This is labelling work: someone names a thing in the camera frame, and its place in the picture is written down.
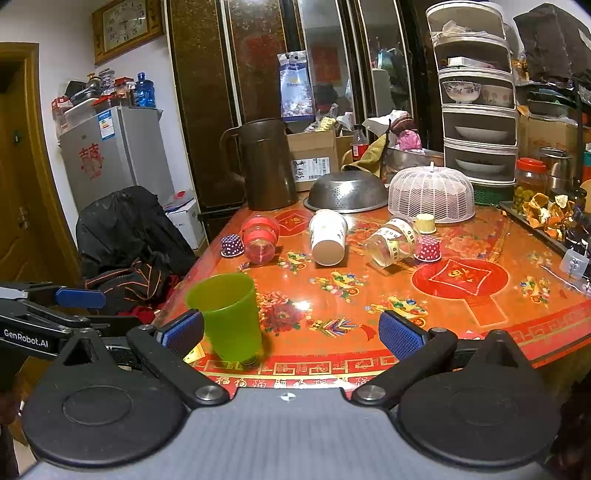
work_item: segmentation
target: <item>wooden clock frame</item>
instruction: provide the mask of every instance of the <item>wooden clock frame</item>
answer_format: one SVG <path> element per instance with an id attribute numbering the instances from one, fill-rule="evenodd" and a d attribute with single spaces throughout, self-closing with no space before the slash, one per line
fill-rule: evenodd
<path id="1" fill-rule="evenodd" d="M 95 65 L 101 65 L 105 62 L 122 55 L 133 48 L 139 47 L 160 35 L 164 34 L 164 25 L 162 19 L 162 7 L 160 0 L 144 0 L 146 4 L 146 22 L 148 29 L 146 33 L 139 37 L 132 38 L 121 45 L 117 45 L 109 51 L 105 51 L 105 38 L 103 30 L 103 13 L 125 0 L 113 0 L 104 7 L 99 8 L 92 14 L 92 33 L 95 45 Z"/>

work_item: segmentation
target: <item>black round disc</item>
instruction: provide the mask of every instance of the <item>black round disc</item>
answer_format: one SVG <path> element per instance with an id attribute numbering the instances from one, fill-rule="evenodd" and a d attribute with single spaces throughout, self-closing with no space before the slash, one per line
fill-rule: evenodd
<path id="1" fill-rule="evenodd" d="M 23 429 L 39 458 L 76 468 L 132 462 L 179 430 L 186 409 L 161 381 L 117 367 L 68 367 L 41 379 L 25 404 Z"/>
<path id="2" fill-rule="evenodd" d="M 552 443 L 560 424 L 540 383 L 498 365 L 421 380 L 402 396 L 398 418 L 420 449 L 472 468 L 527 463 Z"/>

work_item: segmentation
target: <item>blue water bottle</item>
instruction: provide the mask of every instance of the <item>blue water bottle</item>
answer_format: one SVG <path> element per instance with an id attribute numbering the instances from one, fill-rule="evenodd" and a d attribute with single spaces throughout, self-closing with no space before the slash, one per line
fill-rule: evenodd
<path id="1" fill-rule="evenodd" d="M 146 74 L 144 72 L 138 73 L 138 81 L 135 83 L 135 94 L 138 99 L 138 106 L 156 108 L 154 82 L 152 80 L 146 80 Z"/>

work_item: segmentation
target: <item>blue gripper pad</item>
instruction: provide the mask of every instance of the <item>blue gripper pad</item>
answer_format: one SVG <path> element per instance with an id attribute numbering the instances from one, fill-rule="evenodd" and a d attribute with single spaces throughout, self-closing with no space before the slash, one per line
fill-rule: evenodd
<path id="1" fill-rule="evenodd" d="M 191 309 L 167 323 L 156 332 L 156 340 L 179 358 L 187 354 L 203 339 L 203 315 Z"/>
<path id="2" fill-rule="evenodd" d="M 55 295 L 60 307 L 78 307 L 83 309 L 101 309 L 107 299 L 98 290 L 79 290 L 77 288 L 60 288 Z"/>
<path id="3" fill-rule="evenodd" d="M 423 336 L 387 311 L 379 316 L 378 333 L 381 342 L 398 360 L 412 355 L 426 343 Z"/>

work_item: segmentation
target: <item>green basket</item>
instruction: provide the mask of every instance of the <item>green basket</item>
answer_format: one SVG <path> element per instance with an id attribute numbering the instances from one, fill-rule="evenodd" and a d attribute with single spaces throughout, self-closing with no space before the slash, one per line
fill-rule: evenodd
<path id="1" fill-rule="evenodd" d="M 513 199 L 513 187 L 485 187 L 474 185 L 474 203 L 477 205 L 497 205 Z"/>

